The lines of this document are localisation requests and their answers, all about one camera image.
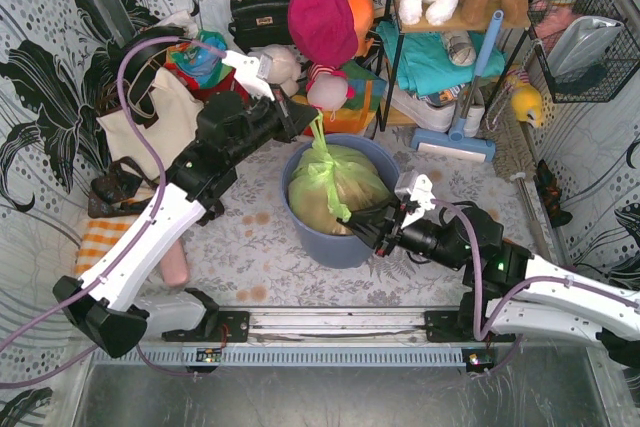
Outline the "blue round trash bin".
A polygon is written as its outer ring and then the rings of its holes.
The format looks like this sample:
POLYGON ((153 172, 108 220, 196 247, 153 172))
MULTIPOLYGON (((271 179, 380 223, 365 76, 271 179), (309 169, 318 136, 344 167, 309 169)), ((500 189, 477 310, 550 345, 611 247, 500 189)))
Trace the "blue round trash bin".
MULTIPOLYGON (((384 185, 393 190, 400 175, 398 164, 392 155, 373 140, 353 134, 329 134, 328 144, 349 147, 363 153, 375 166, 384 185)), ((279 193, 285 211, 293 220, 296 236, 308 257, 322 266, 334 269, 356 268, 366 262, 373 250, 354 235, 333 236, 317 232, 293 213, 288 202, 288 186, 302 154, 311 148, 311 140, 297 142, 294 153, 287 160, 280 176, 279 193)))

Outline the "green trash bag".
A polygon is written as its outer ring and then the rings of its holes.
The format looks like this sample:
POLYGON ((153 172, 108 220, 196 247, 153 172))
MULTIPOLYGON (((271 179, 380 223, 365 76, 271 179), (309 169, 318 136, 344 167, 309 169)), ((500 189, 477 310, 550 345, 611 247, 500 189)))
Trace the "green trash bag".
POLYGON ((321 234, 350 236, 343 223, 354 212, 386 200, 390 191, 365 154, 327 141, 322 115, 310 128, 313 141, 294 163, 288 205, 304 226, 321 234))

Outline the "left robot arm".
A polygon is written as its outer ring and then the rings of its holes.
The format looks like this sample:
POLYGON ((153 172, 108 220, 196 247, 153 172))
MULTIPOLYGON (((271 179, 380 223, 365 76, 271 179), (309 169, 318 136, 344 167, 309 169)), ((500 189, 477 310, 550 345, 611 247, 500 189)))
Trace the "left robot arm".
POLYGON ((173 297, 139 297, 151 271, 193 224, 223 214, 221 196, 236 167, 270 140, 289 143, 316 119, 315 108, 277 92, 249 105, 231 91, 212 95, 197 116, 194 140, 166 173, 167 184, 96 265, 53 287, 67 319, 112 358, 146 336, 168 341, 225 341, 218 304, 195 288, 173 297))

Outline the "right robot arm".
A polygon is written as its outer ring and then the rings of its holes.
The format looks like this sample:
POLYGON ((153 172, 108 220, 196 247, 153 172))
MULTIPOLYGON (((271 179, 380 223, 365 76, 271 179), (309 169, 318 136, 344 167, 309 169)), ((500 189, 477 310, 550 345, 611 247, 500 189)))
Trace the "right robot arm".
POLYGON ((638 292, 578 275, 506 240, 502 225, 472 202, 435 205, 436 222, 417 202, 389 198, 342 223, 379 257, 401 249, 416 263, 463 271, 470 290, 450 319, 428 322, 429 340, 580 340, 638 367, 638 292))

